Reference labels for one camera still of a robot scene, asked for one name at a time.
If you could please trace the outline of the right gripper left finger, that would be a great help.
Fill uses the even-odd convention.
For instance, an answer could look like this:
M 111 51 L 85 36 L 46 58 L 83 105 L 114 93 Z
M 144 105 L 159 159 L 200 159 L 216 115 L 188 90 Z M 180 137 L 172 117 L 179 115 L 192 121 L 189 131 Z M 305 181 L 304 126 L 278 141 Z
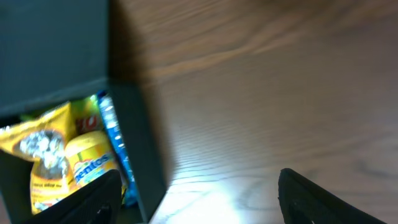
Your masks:
M 121 177 L 110 170 L 50 208 L 28 224 L 115 224 L 121 208 Z

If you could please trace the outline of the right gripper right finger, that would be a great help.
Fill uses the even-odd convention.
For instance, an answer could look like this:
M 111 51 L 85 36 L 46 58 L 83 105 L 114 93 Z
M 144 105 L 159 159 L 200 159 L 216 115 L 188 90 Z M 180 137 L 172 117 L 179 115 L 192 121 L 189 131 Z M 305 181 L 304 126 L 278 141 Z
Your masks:
M 290 168 L 280 171 L 278 193 L 286 224 L 384 224 Z

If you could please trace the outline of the yellow Mentos bottle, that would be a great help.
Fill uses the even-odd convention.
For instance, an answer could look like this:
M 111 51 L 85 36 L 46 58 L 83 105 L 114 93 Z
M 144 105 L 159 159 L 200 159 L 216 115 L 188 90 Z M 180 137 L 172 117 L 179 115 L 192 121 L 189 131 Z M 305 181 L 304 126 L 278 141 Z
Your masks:
M 77 185 L 83 187 L 109 170 L 118 170 L 111 144 L 103 131 L 92 131 L 72 139 L 65 148 Z

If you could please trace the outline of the blue Oreo cookie pack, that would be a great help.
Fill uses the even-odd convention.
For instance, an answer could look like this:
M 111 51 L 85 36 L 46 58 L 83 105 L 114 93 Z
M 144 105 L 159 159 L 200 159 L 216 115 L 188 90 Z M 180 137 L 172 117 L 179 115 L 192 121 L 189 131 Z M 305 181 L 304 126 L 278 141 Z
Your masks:
M 116 116 L 114 103 L 106 91 L 99 91 L 96 96 L 98 98 L 97 104 L 104 129 L 109 137 L 116 160 L 124 176 L 126 190 L 124 191 L 123 204 L 127 207 L 131 207 L 137 203 L 137 189 L 127 154 L 127 148 Z

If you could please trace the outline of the yellow Hacks candy bag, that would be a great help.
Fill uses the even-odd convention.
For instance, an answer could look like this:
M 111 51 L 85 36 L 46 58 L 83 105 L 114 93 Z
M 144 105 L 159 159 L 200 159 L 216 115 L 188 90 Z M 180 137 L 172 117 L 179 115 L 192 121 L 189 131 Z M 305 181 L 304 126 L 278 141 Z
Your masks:
M 65 155 L 66 145 L 77 137 L 71 107 L 66 102 L 36 119 L 1 128 L 1 150 L 34 163 L 30 172 L 34 215 L 77 189 Z

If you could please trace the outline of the dark green gift box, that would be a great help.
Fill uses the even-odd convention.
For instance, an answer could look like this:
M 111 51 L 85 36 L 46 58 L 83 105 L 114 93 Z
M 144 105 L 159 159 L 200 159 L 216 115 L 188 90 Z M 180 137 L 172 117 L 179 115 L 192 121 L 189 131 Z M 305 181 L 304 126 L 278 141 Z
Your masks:
M 116 1 L 1 0 L 1 125 L 107 91 L 138 194 L 119 223 L 149 222 L 167 190 L 134 42 Z

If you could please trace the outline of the green Haribo gummy bag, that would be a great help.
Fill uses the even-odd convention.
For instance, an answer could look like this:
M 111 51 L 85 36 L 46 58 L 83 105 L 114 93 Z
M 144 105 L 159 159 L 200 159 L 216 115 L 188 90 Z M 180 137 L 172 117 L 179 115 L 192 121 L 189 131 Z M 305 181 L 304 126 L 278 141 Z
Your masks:
M 20 116 L 19 134 L 39 134 L 74 138 L 103 128 L 95 95 L 72 100 Z

